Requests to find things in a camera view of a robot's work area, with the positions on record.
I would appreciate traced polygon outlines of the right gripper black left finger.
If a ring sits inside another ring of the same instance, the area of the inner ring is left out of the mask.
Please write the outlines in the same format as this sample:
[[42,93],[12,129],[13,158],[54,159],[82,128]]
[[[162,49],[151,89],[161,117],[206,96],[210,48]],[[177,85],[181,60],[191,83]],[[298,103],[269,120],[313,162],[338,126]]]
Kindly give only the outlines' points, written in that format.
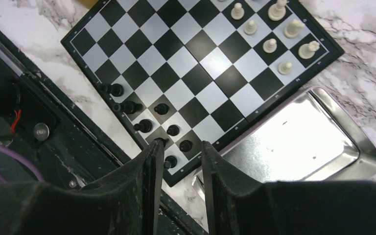
[[46,182],[0,184],[0,235],[154,235],[164,143],[79,190]]

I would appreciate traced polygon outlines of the black chess pawn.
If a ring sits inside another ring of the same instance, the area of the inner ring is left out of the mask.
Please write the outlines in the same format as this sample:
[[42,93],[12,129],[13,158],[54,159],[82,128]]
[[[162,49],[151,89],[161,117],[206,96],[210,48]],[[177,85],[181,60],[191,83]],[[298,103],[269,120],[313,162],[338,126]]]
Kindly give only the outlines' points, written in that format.
[[169,111],[169,106],[166,103],[159,103],[154,107],[154,111],[159,115],[165,115]]
[[191,151],[192,146],[193,146],[193,143],[190,140],[183,140],[179,144],[179,149],[180,149],[181,152],[186,153],[186,152]]

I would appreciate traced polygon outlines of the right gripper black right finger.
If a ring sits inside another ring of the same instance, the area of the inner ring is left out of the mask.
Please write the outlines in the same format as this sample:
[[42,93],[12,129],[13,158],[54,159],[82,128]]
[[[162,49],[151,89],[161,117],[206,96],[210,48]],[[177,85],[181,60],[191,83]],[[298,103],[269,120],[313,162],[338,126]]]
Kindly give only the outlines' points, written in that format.
[[202,142],[211,235],[376,235],[376,182],[261,183]]

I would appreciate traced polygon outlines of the black chess piece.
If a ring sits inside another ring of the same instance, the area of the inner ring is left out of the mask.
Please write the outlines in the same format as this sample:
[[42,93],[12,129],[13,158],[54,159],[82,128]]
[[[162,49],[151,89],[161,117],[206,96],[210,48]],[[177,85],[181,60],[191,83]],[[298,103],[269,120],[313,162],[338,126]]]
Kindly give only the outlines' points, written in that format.
[[173,155],[167,156],[164,160],[164,169],[171,169],[177,165],[177,158]]
[[149,119],[142,119],[138,123],[133,125],[133,129],[135,131],[139,131],[142,133],[149,133],[153,128],[152,121]]
[[101,84],[100,90],[105,94],[110,94],[114,97],[120,97],[124,93],[124,87],[121,84]]
[[128,115],[140,111],[141,108],[142,105],[134,101],[124,101],[122,103],[115,103],[112,107],[114,112],[122,112]]
[[166,144],[167,144],[167,141],[168,141],[168,139],[164,139],[162,137],[155,138],[154,140],[160,141],[163,144],[164,147],[166,147]]
[[166,130],[166,133],[169,135],[169,136],[177,136],[180,132],[180,128],[178,125],[170,125],[167,130]]

